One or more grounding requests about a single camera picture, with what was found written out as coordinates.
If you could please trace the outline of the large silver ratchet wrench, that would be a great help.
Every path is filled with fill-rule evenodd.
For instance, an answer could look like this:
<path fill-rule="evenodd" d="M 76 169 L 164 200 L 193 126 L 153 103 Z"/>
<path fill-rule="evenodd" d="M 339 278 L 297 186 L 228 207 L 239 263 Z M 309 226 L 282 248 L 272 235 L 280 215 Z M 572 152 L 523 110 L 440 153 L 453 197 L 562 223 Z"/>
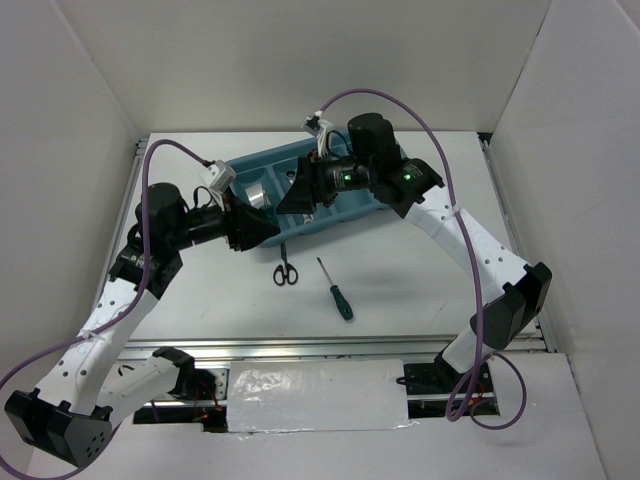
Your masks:
<path fill-rule="evenodd" d="M 294 170 L 286 171 L 285 176 L 290 184 L 294 183 L 296 180 L 296 172 Z"/>

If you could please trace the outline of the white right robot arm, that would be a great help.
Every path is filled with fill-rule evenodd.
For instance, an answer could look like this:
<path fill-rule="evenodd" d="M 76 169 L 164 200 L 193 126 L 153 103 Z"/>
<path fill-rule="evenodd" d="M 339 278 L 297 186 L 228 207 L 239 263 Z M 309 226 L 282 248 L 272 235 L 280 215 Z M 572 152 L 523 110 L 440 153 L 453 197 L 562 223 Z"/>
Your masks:
<path fill-rule="evenodd" d="M 530 265 L 512 253 L 455 206 L 435 170 L 402 154 L 391 123 L 381 114 L 361 114 L 349 122 L 351 146 L 337 159 L 329 152 L 331 126 L 319 115 L 305 120 L 303 127 L 315 136 L 317 148 L 299 157 L 295 180 L 276 211 L 312 215 L 342 192 L 367 189 L 477 278 L 482 311 L 436 356 L 432 375 L 442 389 L 458 391 L 469 381 L 477 357 L 504 349 L 539 314 L 552 273 L 544 263 Z"/>

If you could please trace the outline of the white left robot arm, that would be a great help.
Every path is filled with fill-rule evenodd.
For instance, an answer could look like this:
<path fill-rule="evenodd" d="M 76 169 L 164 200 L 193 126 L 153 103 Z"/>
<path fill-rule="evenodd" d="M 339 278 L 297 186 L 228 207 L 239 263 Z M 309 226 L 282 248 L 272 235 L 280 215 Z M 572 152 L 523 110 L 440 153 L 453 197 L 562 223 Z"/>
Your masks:
<path fill-rule="evenodd" d="M 209 377 L 194 358 L 161 347 L 132 371 L 107 377 L 141 321 L 182 266 L 183 249 L 218 238 L 246 251 L 279 234 L 276 222 L 231 191 L 220 205 L 189 208 L 171 183 L 150 186 L 137 222 L 109 271 L 98 304 L 55 367 L 30 392 L 14 391 L 5 412 L 19 436 L 76 468 L 94 462 L 116 427 L 146 402 L 189 399 Z"/>

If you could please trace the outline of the white tape roll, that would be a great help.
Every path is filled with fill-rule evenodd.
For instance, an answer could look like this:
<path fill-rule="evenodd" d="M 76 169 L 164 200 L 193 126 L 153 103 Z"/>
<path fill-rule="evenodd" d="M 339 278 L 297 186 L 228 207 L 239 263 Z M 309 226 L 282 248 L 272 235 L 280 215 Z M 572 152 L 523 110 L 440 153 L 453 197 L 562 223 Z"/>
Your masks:
<path fill-rule="evenodd" d="M 258 210 L 269 209 L 272 204 L 264 186 L 258 182 L 245 189 L 249 204 Z"/>

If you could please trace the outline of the stubby green handled screwdriver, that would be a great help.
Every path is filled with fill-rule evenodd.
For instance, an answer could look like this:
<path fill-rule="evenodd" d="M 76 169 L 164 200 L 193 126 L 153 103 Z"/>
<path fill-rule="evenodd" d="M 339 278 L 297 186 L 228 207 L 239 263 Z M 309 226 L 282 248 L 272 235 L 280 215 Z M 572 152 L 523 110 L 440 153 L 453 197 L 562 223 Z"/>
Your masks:
<path fill-rule="evenodd" d="M 270 223 L 272 223 L 273 225 L 279 224 L 277 214 L 275 212 L 274 207 L 271 204 L 263 205 L 260 208 L 260 211 L 262 212 L 264 218 L 268 220 Z"/>

